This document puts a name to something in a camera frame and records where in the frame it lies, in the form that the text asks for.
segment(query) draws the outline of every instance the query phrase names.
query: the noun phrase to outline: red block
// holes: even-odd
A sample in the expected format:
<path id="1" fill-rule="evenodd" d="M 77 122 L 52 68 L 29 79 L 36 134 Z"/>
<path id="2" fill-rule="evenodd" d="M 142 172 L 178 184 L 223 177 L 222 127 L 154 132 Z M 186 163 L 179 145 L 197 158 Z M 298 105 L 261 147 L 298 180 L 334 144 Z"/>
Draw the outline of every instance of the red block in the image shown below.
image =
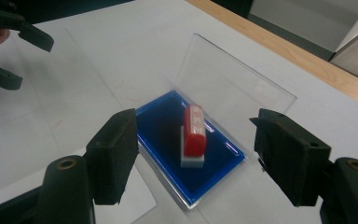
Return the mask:
<path id="1" fill-rule="evenodd" d="M 185 110 L 185 148 L 187 157 L 200 157 L 205 153 L 206 135 L 202 107 L 190 105 Z"/>

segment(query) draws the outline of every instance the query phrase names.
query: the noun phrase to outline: wooden trim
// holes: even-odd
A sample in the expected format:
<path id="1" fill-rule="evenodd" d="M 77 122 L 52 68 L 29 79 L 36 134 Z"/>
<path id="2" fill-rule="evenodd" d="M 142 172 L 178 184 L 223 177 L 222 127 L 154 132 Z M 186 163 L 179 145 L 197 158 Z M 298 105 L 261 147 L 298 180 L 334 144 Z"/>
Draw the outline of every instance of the wooden trim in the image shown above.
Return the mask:
<path id="1" fill-rule="evenodd" d="M 358 77 L 354 77 L 210 0 L 186 1 L 358 101 Z"/>

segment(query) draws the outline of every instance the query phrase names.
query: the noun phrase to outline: blue container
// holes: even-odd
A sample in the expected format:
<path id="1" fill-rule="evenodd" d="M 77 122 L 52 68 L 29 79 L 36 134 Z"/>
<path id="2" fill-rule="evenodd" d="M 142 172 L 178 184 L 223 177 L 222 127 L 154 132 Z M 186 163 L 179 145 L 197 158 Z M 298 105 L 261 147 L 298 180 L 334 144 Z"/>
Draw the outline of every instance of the blue container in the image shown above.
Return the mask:
<path id="1" fill-rule="evenodd" d="M 146 156 L 169 182 L 168 188 L 172 189 L 168 191 L 173 190 L 181 203 L 191 209 L 202 195 L 244 161 L 245 155 L 205 120 L 205 163 L 202 168 L 182 168 L 180 130 L 187 106 L 188 102 L 176 91 L 170 91 L 137 109 L 137 125 L 138 140 Z"/>

